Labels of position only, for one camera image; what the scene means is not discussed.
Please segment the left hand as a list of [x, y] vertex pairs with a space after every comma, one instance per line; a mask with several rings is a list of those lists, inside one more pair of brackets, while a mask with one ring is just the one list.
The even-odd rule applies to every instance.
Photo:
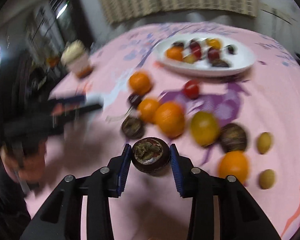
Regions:
[[8, 153], [5, 145], [0, 149], [0, 157], [4, 169], [8, 176], [16, 183], [18, 183], [18, 179], [15, 172], [18, 173], [21, 180], [27, 183], [39, 182], [43, 177], [46, 167], [45, 155], [46, 141], [41, 141], [38, 146], [38, 152], [28, 157], [23, 157], [23, 167], [19, 167], [17, 160], [11, 153]]

